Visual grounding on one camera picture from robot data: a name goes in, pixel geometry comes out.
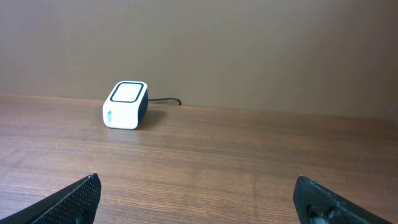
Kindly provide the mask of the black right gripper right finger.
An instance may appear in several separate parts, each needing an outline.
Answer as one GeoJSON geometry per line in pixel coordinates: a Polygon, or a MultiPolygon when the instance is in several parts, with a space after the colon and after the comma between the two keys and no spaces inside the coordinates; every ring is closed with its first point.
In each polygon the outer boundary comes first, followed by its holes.
{"type": "Polygon", "coordinates": [[[391,224],[306,176],[299,176],[293,201],[301,224],[391,224]]]}

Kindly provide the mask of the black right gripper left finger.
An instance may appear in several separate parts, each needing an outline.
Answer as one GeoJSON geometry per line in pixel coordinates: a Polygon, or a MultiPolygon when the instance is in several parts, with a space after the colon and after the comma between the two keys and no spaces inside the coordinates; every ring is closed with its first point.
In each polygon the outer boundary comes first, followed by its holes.
{"type": "Polygon", "coordinates": [[[100,197],[101,181],[93,173],[1,219],[1,224],[93,224],[100,197]]]}

